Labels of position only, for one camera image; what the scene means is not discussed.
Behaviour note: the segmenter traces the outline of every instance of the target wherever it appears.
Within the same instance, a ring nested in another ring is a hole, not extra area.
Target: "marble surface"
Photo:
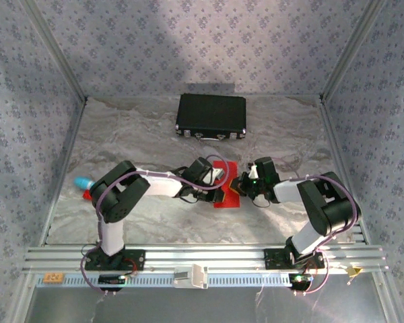
[[[166,171],[189,166],[199,156],[218,153],[238,161],[240,173],[247,162],[264,156],[282,157],[302,175],[333,170],[314,102],[249,96],[246,138],[222,142],[177,137],[178,102],[179,97],[88,100],[51,221],[49,244],[96,240],[94,208],[82,199],[73,179],[99,179],[124,159],[140,168]],[[282,164],[277,164],[277,171],[281,179],[294,176]],[[125,242],[284,243],[306,222],[299,203],[258,209],[248,199],[241,199],[239,209],[214,209],[208,203],[189,205],[178,199],[146,196],[125,219]]]

